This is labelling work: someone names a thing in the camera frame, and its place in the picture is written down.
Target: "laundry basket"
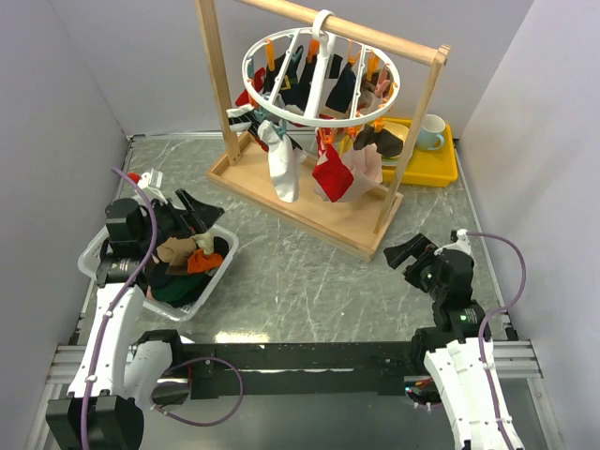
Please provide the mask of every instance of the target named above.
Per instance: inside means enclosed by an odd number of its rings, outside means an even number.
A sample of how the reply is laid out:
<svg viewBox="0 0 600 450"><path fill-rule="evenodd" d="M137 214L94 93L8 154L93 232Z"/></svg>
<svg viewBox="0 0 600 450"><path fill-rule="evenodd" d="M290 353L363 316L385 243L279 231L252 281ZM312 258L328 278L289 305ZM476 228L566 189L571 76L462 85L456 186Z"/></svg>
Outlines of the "laundry basket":
<svg viewBox="0 0 600 450"><path fill-rule="evenodd" d="M143 201L139 196L135 195L133 196L133 199L135 199L138 203L143 204ZM167 303L159 302L151 298L144 298L143 305L145 308L148 308L151 311L156 312L156 314L176 322L188 321L194 317L194 315L196 315L200 307L206 302L208 296L215 289L215 286L217 286L217 283L221 280L221 277L223 277L223 274L227 270L227 267L229 267L229 264L232 263L233 255L239 247L239 240L237 239L237 236L229 230L219 227L218 225L213 225L213 227L210 229L210 233L215 237L225 239L227 244L229 244L229 252L204 291L202 291L202 294L198 300L196 300L194 303L185 305L184 307L172 307ZM102 247L104 240L108 237L108 230L106 227L102 227L102 229L98 232L98 234L96 234L96 236L94 236L92 241L87 245L87 248L77 260L77 266L79 267L80 272L89 276L91 279L96 279L96 270L100 265L100 248Z"/></svg>

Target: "marble surface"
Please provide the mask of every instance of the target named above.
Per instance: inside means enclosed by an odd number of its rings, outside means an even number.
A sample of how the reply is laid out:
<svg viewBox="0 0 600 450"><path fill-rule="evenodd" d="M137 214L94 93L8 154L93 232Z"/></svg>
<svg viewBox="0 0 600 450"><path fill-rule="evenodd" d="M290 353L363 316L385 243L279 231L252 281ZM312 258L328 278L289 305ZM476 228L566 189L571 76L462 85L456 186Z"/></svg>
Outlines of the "marble surface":
<svg viewBox="0 0 600 450"><path fill-rule="evenodd" d="M309 148L312 140L299 141ZM431 299L390 269L382 250L419 232L444 245L452 229L475 230L460 179L447 188L402 186L397 216L367 263L209 183L204 174L223 151L223 141L210 138L142 139L132 145L128 171L159 169L166 196L185 188L198 200L222 206L226 213L219 225L240 241L232 265L193 319L171 322L145 309L136 338L146 330L176 328L195 342L407 340L416 328L433 325ZM124 187L121 195L131 193ZM473 298L485 309L496 307L481 243L473 240L472 246ZM89 328L89 314L85 320ZM503 338L499 322L492 331Z"/></svg>

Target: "round drying rack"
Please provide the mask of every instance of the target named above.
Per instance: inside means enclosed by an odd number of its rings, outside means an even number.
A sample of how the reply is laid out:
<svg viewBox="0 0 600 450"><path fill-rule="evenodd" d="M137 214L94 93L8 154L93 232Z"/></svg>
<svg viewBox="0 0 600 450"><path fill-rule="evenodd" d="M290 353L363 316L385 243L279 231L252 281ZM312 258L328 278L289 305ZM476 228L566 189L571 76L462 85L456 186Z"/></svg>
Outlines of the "round drying rack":
<svg viewBox="0 0 600 450"><path fill-rule="evenodd" d="M284 110L276 105L279 89L281 88L285 78L285 73L288 70L290 61L292 60L293 50L300 35L312 35L314 38L318 37L321 44L319 51L316 54L317 63L315 65L315 71L310 85L310 94L308 96L307 107L303 115ZM387 54L379 49L359 42L354 42L360 47L360 55L356 58L355 62L356 83L354 85L354 93L352 96L350 117L347 119L323 119L319 117L319 106L321 105L323 82L325 79L327 64L329 62L329 57L333 54L334 44L337 38L345 39L348 42L353 42L345 37L334 35L333 33L322 32L320 29L317 29L317 33L315 33L314 25L312 28L293 28L290 30L279 31L258 41L247 51L246 56L244 57L244 62L242 63L242 80L244 81L244 86L246 87L248 94L260 107L269 111L271 114L296 124L315 128L347 128L363 125L377 119L378 117L381 117L388 112L390 108L392 108L392 105L398 97L400 76L396 66L389 56L387 56ZM273 90L270 93L262 96L256 91L252 80L248 75L250 72L253 72L254 55L256 52L263 49L267 44L275 42L278 39L289 40L288 50L285 52L283 64L281 65L281 68L279 69L279 72L275 78ZM358 106L358 99L360 97L360 84L363 74L365 73L365 67L367 65L367 53L374 53L377 57L379 57L380 61L383 62L383 66L387 68L390 73L390 85L393 85L394 87L390 89L391 96L384 103L382 103L379 108L363 115L359 113L356 108Z"/></svg>

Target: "wooden frame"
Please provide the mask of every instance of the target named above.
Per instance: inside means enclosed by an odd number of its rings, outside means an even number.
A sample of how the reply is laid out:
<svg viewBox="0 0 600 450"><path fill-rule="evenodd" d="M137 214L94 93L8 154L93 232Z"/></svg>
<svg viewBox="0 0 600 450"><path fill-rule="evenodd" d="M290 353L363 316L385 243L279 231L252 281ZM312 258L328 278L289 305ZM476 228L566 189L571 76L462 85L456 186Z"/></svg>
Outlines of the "wooden frame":
<svg viewBox="0 0 600 450"><path fill-rule="evenodd" d="M309 25L312 25L318 12L282 0L237 1ZM322 25L323 31L429 66L429 74L389 188L375 187L363 196L364 198L355 202L324 202L311 187L310 173L316 164L316 158L313 157L307 159L301 168L300 199L294 203L285 203L278 200L275 190L270 185L267 157L261 147L247 133L238 140L236 134L230 130L226 110L231 108L232 101L218 31L215 0L195 0L195 3L223 139L227 146L226 153L208 171L208 178L278 217L290 220L297 227L370 261L402 200L398 187L413 155L421 123L450 47L442 45L437 50L431 49L336 16L329 16Z"/></svg>

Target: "light blue mug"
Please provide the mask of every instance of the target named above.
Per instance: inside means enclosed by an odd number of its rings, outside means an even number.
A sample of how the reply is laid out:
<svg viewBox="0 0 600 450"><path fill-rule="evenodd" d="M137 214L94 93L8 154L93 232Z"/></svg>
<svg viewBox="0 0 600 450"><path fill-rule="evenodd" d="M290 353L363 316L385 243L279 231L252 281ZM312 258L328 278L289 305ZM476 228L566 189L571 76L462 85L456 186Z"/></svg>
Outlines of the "light blue mug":
<svg viewBox="0 0 600 450"><path fill-rule="evenodd" d="M426 115L419 130L419 137L416 138L416 148L419 150L441 149L445 144L445 139L442 135L445 129L446 123L441 117L433 114Z"/></svg>

